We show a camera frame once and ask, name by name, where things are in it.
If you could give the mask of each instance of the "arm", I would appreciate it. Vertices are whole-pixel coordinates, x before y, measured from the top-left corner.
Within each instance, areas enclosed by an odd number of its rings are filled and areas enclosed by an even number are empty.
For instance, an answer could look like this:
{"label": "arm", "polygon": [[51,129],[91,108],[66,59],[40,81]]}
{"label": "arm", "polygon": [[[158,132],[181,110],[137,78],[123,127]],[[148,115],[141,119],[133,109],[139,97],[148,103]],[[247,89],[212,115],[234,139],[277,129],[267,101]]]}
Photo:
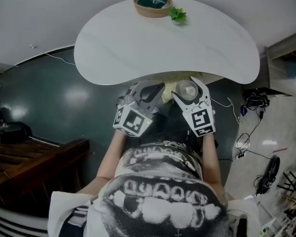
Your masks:
{"label": "arm", "polygon": [[116,167],[122,155],[126,135],[116,131],[111,144],[101,162],[97,176],[78,193],[97,195],[100,189],[114,177]]}
{"label": "arm", "polygon": [[203,180],[214,189],[219,200],[222,202],[223,186],[213,133],[203,137],[202,172]]}

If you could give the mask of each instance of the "black device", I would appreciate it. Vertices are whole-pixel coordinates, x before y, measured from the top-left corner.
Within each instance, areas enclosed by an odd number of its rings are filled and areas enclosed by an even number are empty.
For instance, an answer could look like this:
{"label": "black device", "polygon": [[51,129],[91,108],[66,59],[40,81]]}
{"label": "black device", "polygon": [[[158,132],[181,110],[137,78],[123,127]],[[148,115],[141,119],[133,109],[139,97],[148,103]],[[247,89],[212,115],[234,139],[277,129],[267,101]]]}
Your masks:
{"label": "black device", "polygon": [[31,129],[21,122],[7,123],[6,126],[0,127],[0,143],[2,144],[20,143],[28,140],[31,135]]}
{"label": "black device", "polygon": [[256,187],[256,196],[265,194],[269,191],[271,185],[276,179],[278,169],[280,168],[280,158],[274,157],[270,160],[267,166],[266,172],[263,176],[259,176],[256,180],[259,180],[259,184]]}
{"label": "black device", "polygon": [[270,100],[267,98],[267,95],[261,95],[256,90],[244,92],[242,96],[245,100],[245,104],[240,108],[242,116],[247,114],[248,109],[251,111],[257,111],[258,108],[261,108],[262,111],[265,112],[265,108],[270,105]]}

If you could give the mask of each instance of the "white sleeve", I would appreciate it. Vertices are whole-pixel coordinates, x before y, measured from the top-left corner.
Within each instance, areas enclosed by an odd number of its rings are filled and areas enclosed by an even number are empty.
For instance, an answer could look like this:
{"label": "white sleeve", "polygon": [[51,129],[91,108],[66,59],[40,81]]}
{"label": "white sleeve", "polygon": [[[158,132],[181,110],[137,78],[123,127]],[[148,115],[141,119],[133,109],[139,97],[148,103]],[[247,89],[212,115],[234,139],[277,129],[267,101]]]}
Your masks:
{"label": "white sleeve", "polygon": [[260,236],[261,224],[257,204],[252,199],[231,200],[228,202],[227,215],[229,222],[243,214],[247,216],[247,236]]}
{"label": "white sleeve", "polygon": [[72,211],[78,206],[90,206],[93,198],[94,196],[87,194],[53,192],[48,216],[48,235],[50,237],[57,237],[64,221],[69,217]]}

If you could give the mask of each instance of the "belt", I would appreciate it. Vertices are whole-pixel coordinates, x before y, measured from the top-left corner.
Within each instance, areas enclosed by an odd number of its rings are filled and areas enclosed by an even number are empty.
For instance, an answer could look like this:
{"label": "belt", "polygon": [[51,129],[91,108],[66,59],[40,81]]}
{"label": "belt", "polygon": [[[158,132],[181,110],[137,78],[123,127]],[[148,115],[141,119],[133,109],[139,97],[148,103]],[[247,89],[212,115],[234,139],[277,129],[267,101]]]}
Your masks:
{"label": "belt", "polygon": [[178,142],[175,142],[175,141],[168,141],[168,140],[165,140],[163,142],[147,143],[147,144],[143,144],[141,146],[165,146],[165,147],[173,147],[173,148],[182,150],[184,152],[187,152],[186,144],[184,144],[184,143],[178,143]]}

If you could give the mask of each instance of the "chair leg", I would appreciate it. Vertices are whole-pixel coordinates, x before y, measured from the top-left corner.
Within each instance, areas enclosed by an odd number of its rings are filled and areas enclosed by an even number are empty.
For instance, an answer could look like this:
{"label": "chair leg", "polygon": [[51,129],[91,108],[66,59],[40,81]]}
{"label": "chair leg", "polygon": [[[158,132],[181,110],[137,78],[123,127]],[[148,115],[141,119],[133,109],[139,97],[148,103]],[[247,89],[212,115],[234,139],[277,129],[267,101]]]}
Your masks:
{"label": "chair leg", "polygon": [[296,177],[294,176],[294,174],[290,171],[290,174],[296,179]]}
{"label": "chair leg", "polygon": [[285,187],[280,186],[280,185],[277,185],[277,187],[282,188],[282,189],[284,189],[284,190],[286,190],[286,191],[289,191],[289,192],[293,192],[293,191],[294,191],[294,190],[291,190],[291,189],[285,188]]}
{"label": "chair leg", "polygon": [[296,190],[294,183],[288,178],[288,176],[284,172],[283,172],[283,175],[286,177],[286,179],[289,181],[289,183],[293,186],[294,190]]}

